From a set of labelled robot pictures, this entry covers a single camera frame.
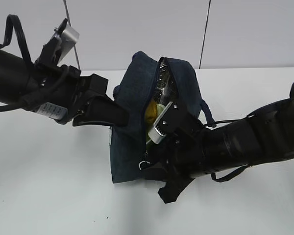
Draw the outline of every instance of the black plastic part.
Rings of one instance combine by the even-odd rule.
[[[69,70],[69,67],[63,66],[63,72],[61,76],[50,86],[44,86],[41,89],[37,89],[33,92],[23,95],[20,100],[24,101],[27,104],[25,110],[32,111],[36,107],[53,100],[55,98],[54,93],[58,91],[61,87],[65,87],[63,86],[63,84],[68,78]]]
[[[0,50],[0,102],[14,104],[22,95],[38,88],[23,59]]]
[[[101,125],[101,126],[126,126],[129,114],[106,95],[94,98],[86,113],[73,120],[73,126]]]
[[[203,137],[199,172],[219,172],[248,165],[253,158],[262,156],[262,149],[246,119],[207,132]]]
[[[64,19],[63,22],[60,24],[58,27],[57,33],[59,35],[62,34],[64,29],[66,28],[68,24],[68,19]],[[57,65],[59,63],[60,57],[61,57],[61,39],[60,37],[52,37],[51,40],[46,43],[43,47],[43,50],[37,59],[38,63],[43,63],[43,64],[52,64],[52,65]]]
[[[255,111],[251,112],[250,114],[247,115],[247,117],[252,117],[252,116],[259,116],[259,115],[265,115],[270,112],[276,112],[277,110],[281,109],[283,106],[288,104],[290,102],[290,99],[283,99],[279,100],[277,102],[265,105],[259,109],[256,109]]]
[[[69,108],[69,113],[57,122],[59,124],[66,124],[77,115],[83,114],[95,97],[105,96],[107,85],[108,80],[96,74],[81,77],[76,87],[75,99]]]
[[[175,202],[181,192],[193,181],[189,177],[178,177],[166,183],[166,185],[159,189],[158,194],[164,203]]]
[[[202,123],[188,112],[186,104],[181,100],[170,106],[159,121],[159,127],[167,134],[178,135],[185,147],[194,145],[195,133],[203,129]]]

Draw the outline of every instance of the black cable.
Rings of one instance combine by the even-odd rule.
[[[2,106],[0,106],[0,113],[6,112],[6,111],[17,110],[17,109],[21,109],[21,108],[25,108],[25,107],[26,107],[25,102],[18,102],[16,104],[10,104],[10,105],[2,105]]]
[[[239,120],[240,120],[240,119],[215,121],[215,122],[212,122],[212,123],[205,124],[204,127],[211,126],[211,125],[215,125],[215,124],[231,123],[231,122],[235,122],[235,121],[239,121]]]
[[[63,65],[62,67],[64,67],[64,69],[61,76],[54,83],[54,85],[47,90],[48,93],[53,93],[56,89],[58,89],[59,86],[65,81],[66,77],[68,76],[70,68],[66,65]]]
[[[10,45],[12,41],[13,28],[16,34],[16,38],[18,40],[18,44],[19,44],[19,48],[20,48],[23,60],[26,64],[27,70],[29,74],[32,74],[32,72],[34,71],[34,64],[30,58],[23,28],[18,16],[8,15],[8,17],[6,18],[4,41],[3,41],[3,44],[0,44],[0,49]]]
[[[218,183],[222,183],[222,182],[226,182],[229,180],[232,180],[234,177],[238,176],[239,174],[241,174],[244,170],[246,170],[248,167],[250,167],[249,165],[243,165],[239,168],[237,168],[236,170],[232,171],[231,173],[227,174],[226,176],[223,176],[219,179],[217,179],[216,174],[212,173],[211,175],[211,179],[213,181],[216,181]]]

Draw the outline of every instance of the wire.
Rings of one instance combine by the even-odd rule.
[[[21,109],[21,108],[25,108],[25,107],[26,107],[25,102],[18,102],[16,104],[10,104],[10,105],[2,105],[2,106],[0,106],[0,113],[12,111],[12,110],[17,110],[17,109]]]
[[[63,70],[61,76],[54,83],[54,85],[47,90],[48,93],[53,93],[56,89],[58,89],[58,87],[62,84],[62,82],[64,82],[64,80],[68,76],[68,74],[69,74],[69,67],[66,66],[66,65],[63,65],[63,67],[64,67],[64,70]]]
[[[64,3],[64,8],[65,8],[65,13],[66,13],[67,18],[68,18],[69,26],[72,26],[71,25],[70,16],[69,16],[69,10],[68,10],[67,1],[66,0],[63,0],[63,3]],[[77,67],[80,70],[80,65],[79,65],[79,59],[78,59],[78,55],[77,55],[76,45],[74,45],[73,48],[74,48],[75,58],[76,58],[76,62],[77,62]]]
[[[5,33],[4,33],[4,41],[3,44],[0,44],[0,49],[10,45],[12,41],[12,32],[13,28],[16,34],[16,38],[18,40],[19,48],[22,54],[22,58],[26,64],[27,70],[30,74],[33,74],[34,64],[30,58],[30,54],[28,51],[28,46],[26,43],[24,31],[21,25],[21,21],[16,15],[8,15],[5,23]]]
[[[212,123],[205,124],[204,127],[215,125],[215,124],[222,124],[222,123],[232,123],[235,121],[239,121],[240,119],[233,119],[233,120],[223,120],[223,121],[215,121]]]

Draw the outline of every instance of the zipper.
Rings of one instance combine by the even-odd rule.
[[[154,79],[153,79],[153,83],[151,85],[151,89],[149,91],[149,96],[148,96],[148,99],[146,101],[146,103],[144,104],[144,112],[142,113],[142,116],[141,116],[141,124],[142,124],[142,127],[143,127],[143,130],[142,130],[142,140],[143,140],[143,143],[144,143],[144,158],[146,159],[148,157],[148,152],[146,150],[146,125],[145,125],[145,112],[146,112],[146,109],[150,103],[150,100],[151,98],[153,97],[154,95],[154,92],[155,92],[155,89],[156,89],[156,84],[157,84],[157,79],[158,79],[158,76],[159,76],[159,70],[160,70],[160,67],[161,67],[161,64],[162,62],[164,61],[164,63],[166,64],[166,67],[169,71],[169,74],[170,74],[170,79],[172,79],[175,83],[175,86],[176,86],[176,90],[177,90],[177,95],[179,97],[179,90],[178,90],[178,87],[177,87],[177,84],[176,84],[176,80],[174,79],[173,77],[173,74],[172,74],[172,70],[170,68],[170,65],[168,63],[168,60],[166,57],[162,57],[159,62],[158,62],[158,66],[157,66],[157,69],[156,69],[156,73],[155,73],[155,76],[154,76]]]

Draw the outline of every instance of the white surface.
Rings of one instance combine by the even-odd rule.
[[[110,95],[124,71],[98,74],[110,79]],[[294,81],[294,68],[197,74],[216,120],[287,98]],[[108,139],[106,127],[0,114],[0,235],[294,235],[294,160],[223,184],[198,178],[165,205],[161,183],[112,184]]]
[[[126,69],[139,50],[199,67],[209,0],[67,0],[83,70]]]
[[[201,68],[294,67],[294,0],[212,0]]]

